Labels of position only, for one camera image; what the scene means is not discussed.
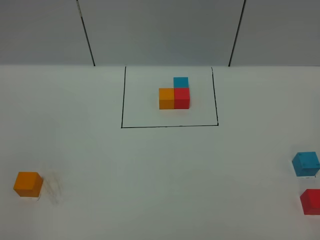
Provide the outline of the orange template cube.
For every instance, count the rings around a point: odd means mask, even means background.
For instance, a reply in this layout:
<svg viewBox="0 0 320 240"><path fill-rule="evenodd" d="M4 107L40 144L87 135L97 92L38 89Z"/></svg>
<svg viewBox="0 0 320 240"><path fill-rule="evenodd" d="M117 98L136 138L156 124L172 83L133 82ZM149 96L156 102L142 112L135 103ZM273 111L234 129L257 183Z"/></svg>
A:
<svg viewBox="0 0 320 240"><path fill-rule="evenodd" d="M158 104L160 110L175 108L175 92L173 88L160 88L158 91Z"/></svg>

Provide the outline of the red template cube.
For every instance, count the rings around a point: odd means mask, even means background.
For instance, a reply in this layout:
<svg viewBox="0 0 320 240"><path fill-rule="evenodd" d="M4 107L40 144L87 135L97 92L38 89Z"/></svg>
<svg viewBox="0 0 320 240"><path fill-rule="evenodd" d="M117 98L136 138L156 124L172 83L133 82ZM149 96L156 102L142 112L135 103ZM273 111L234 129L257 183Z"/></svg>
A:
<svg viewBox="0 0 320 240"><path fill-rule="evenodd" d="M190 89L188 87L174 88L174 108L190 108Z"/></svg>

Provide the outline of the blue template cube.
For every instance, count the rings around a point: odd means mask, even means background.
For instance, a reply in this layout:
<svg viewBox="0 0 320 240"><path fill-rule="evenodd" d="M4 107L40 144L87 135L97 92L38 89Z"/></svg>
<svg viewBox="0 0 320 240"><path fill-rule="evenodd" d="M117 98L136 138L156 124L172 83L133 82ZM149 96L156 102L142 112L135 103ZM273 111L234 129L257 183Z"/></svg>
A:
<svg viewBox="0 0 320 240"><path fill-rule="evenodd" d="M174 77L173 78L174 88L189 88L189 78L188 77Z"/></svg>

